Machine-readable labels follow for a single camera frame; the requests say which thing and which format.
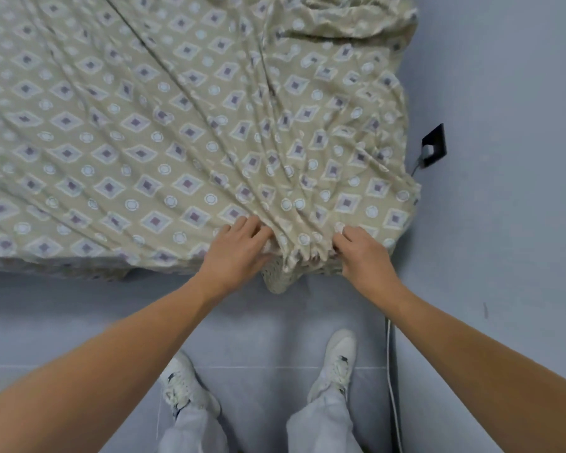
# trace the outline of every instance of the foot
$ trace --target foot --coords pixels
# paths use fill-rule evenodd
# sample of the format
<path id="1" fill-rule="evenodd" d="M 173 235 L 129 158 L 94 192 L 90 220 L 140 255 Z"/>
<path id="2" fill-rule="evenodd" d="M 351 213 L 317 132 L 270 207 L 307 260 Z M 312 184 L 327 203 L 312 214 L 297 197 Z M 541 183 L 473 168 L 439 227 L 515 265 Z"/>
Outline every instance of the foot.
<path id="1" fill-rule="evenodd" d="M 329 339 L 325 350 L 323 369 L 310 388 L 308 403 L 317 399 L 324 390 L 335 387 L 348 400 L 348 386 L 357 358 L 357 338 L 348 329 L 337 331 Z"/>
<path id="2" fill-rule="evenodd" d="M 203 408 L 214 417 L 220 415 L 220 404 L 197 381 L 191 360 L 179 351 L 159 375 L 164 400 L 172 407 L 174 419 L 184 407 Z"/>

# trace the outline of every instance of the mattress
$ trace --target mattress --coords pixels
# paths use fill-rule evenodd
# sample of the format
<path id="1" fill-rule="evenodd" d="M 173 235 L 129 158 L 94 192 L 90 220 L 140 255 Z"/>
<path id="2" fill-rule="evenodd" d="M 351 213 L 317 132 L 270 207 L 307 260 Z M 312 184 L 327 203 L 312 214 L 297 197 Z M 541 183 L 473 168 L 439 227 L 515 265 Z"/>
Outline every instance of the mattress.
<path id="1" fill-rule="evenodd" d="M 192 273 L 249 214 L 274 292 L 339 272 L 345 225 L 392 250 L 416 24 L 409 0 L 0 0 L 0 270 Z"/>

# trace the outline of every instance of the white cable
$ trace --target white cable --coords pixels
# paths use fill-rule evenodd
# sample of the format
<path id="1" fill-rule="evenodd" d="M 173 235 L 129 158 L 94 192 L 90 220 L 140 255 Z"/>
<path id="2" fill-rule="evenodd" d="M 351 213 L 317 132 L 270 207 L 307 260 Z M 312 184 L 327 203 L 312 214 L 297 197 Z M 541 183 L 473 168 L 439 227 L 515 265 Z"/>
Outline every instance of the white cable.
<path id="1" fill-rule="evenodd" d="M 398 414 L 396 411 L 396 402 L 394 401 L 394 392 L 392 391 L 392 381 L 390 380 L 390 330 L 392 329 L 392 321 L 388 321 L 388 331 L 386 334 L 386 370 L 388 373 L 388 390 L 390 391 L 390 399 L 392 400 L 392 411 L 394 412 L 394 424 L 397 430 L 398 450 L 402 453 L 402 439 L 400 438 L 400 428 L 398 426 Z"/>

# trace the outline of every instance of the white pants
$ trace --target white pants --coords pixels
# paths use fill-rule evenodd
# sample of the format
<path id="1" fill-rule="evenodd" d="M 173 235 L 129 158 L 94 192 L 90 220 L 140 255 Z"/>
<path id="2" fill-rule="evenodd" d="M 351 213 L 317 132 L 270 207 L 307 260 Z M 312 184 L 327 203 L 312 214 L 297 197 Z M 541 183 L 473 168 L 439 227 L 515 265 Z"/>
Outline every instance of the white pants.
<path id="1" fill-rule="evenodd" d="M 287 421 L 289 453 L 361 453 L 346 400 L 329 388 Z M 206 410 L 187 407 L 159 444 L 159 453 L 229 453 L 226 435 Z"/>

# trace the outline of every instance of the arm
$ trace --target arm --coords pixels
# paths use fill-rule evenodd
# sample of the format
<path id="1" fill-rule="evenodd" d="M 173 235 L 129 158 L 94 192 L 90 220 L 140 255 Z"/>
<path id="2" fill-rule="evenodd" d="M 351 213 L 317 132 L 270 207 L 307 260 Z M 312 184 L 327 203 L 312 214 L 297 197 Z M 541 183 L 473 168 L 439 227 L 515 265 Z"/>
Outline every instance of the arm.
<path id="1" fill-rule="evenodd" d="M 271 236 L 255 216 L 225 226 L 180 289 L 0 393 L 0 453 L 101 449 L 197 324 L 262 268 Z"/>
<path id="2" fill-rule="evenodd" d="M 430 362 L 508 453 L 566 452 L 566 380 L 405 288 L 386 249 L 362 228 L 334 244 L 343 274 Z"/>

